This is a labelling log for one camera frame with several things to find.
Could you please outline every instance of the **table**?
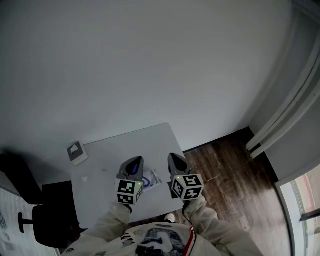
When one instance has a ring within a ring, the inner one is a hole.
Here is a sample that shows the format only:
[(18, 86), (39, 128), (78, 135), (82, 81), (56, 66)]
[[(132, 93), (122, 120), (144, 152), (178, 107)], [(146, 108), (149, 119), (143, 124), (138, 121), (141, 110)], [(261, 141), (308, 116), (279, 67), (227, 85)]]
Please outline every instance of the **table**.
[(81, 228), (92, 227), (106, 214), (116, 200), (115, 178), (126, 160), (142, 156), (144, 171), (156, 169), (162, 184), (143, 193), (132, 207), (131, 222), (167, 214), (183, 207), (180, 199), (172, 199), (168, 182), (168, 155), (183, 156), (168, 123), (84, 145), (89, 158), (72, 167), (71, 180), (75, 209)]

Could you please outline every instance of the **sleeve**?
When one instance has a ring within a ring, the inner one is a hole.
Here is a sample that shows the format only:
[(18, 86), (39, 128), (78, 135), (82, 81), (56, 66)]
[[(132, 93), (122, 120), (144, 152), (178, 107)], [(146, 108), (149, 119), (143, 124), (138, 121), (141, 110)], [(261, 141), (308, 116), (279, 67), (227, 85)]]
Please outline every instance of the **sleeve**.
[(208, 240), (220, 251), (233, 255), (262, 256), (249, 233), (234, 224), (219, 220), (215, 210), (206, 207), (207, 201), (202, 196), (192, 200), (184, 210), (191, 220), (194, 231)]
[(71, 244), (62, 256), (88, 256), (98, 247), (121, 237), (130, 221), (130, 214), (128, 207), (113, 203), (109, 212), (83, 232), (79, 240)]

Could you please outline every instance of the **wooden floor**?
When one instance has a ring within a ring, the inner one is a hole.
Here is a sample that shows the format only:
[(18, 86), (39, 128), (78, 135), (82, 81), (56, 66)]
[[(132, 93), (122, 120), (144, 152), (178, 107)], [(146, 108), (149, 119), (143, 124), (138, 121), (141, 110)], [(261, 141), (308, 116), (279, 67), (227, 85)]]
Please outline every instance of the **wooden floor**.
[[(218, 218), (250, 233), (264, 256), (291, 255), (288, 226), (273, 183), (274, 170), (265, 154), (252, 160), (245, 150), (253, 137), (249, 128), (185, 152), (205, 182), (203, 195)], [(188, 224), (181, 211), (174, 213)], [(164, 216), (132, 226), (163, 220)]]

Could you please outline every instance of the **white shoe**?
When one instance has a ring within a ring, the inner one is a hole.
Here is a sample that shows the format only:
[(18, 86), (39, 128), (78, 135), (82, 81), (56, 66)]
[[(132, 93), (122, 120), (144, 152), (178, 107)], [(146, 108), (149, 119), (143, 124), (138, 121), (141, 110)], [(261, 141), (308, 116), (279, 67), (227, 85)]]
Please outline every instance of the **white shoe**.
[(176, 218), (172, 213), (169, 213), (167, 216), (164, 217), (164, 221), (170, 221), (171, 223), (175, 223)]

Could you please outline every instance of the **person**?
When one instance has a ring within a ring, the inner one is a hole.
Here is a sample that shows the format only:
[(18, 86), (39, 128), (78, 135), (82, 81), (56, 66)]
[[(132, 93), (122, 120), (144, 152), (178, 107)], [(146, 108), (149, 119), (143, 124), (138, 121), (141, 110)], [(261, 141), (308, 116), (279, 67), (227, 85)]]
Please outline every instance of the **person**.
[(124, 232), (132, 212), (129, 205), (114, 203), (94, 227), (83, 232), (62, 256), (262, 256), (250, 235), (218, 219), (206, 207), (203, 196), (188, 201), (184, 216), (189, 227), (174, 223), (173, 214), (164, 222), (140, 225)]

